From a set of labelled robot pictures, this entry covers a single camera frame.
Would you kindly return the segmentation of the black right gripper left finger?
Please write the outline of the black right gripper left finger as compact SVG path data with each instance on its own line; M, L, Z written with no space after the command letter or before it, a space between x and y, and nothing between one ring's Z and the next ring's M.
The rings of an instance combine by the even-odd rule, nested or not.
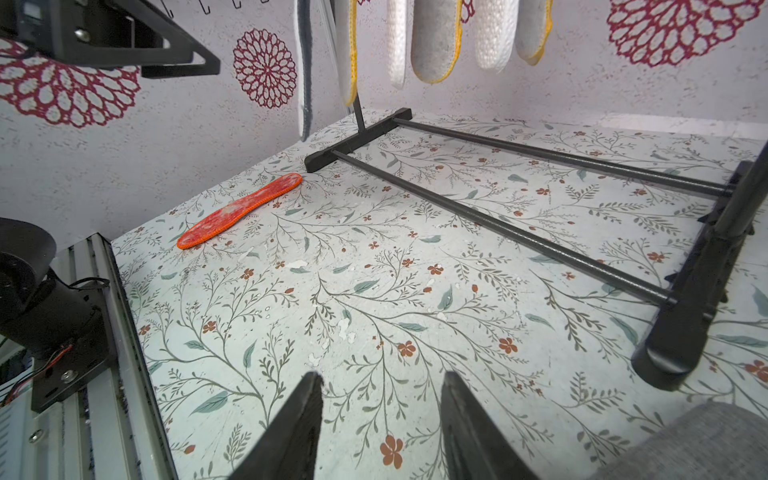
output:
M231 480L313 479L322 426L323 378L307 372L229 476Z

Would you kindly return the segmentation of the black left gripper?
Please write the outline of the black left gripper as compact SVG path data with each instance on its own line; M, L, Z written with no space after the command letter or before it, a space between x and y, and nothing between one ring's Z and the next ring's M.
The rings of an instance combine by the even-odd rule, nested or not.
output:
M3 1L1 38L78 66L138 66L144 78L218 75L220 59L149 1Z

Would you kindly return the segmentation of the white dotted foam insole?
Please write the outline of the white dotted foam insole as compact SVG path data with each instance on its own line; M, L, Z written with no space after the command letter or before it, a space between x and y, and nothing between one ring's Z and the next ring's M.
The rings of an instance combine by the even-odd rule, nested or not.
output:
M404 88L406 79L408 16L407 0L387 1L387 71L390 84L398 90Z

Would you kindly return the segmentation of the yellow-edged grey felt insole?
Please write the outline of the yellow-edged grey felt insole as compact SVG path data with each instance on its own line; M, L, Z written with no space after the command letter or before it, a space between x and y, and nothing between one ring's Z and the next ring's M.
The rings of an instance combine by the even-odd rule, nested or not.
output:
M441 83L451 74L461 52L461 14L458 0L414 2L411 65L421 82Z

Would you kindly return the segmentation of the dark grey felt insole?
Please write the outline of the dark grey felt insole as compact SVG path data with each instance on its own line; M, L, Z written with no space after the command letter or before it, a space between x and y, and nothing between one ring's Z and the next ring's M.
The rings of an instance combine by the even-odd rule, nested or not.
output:
M311 105L312 28L310 1L294 1L294 34L297 43L298 129L300 140L306 141L313 118Z

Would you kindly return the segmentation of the orange yellow insole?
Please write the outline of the orange yellow insole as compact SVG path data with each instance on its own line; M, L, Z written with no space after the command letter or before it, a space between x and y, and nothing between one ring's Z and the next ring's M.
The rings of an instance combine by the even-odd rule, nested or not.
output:
M357 48L355 0L332 1L335 20L335 52L337 71L344 104L349 107L357 98Z

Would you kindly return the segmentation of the red translucent gel insole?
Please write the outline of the red translucent gel insole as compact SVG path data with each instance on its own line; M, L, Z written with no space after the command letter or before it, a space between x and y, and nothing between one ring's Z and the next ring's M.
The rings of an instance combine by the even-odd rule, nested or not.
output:
M255 193L242 197L208 215L182 234L176 241L176 247L187 250L217 237L255 209L294 190L302 182L303 177L298 173L279 177Z

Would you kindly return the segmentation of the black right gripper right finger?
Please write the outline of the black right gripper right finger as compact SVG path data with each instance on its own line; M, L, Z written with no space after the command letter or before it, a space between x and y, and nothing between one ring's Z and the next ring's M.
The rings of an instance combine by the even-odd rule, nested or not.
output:
M454 371L444 376L440 420L450 479L537 477Z

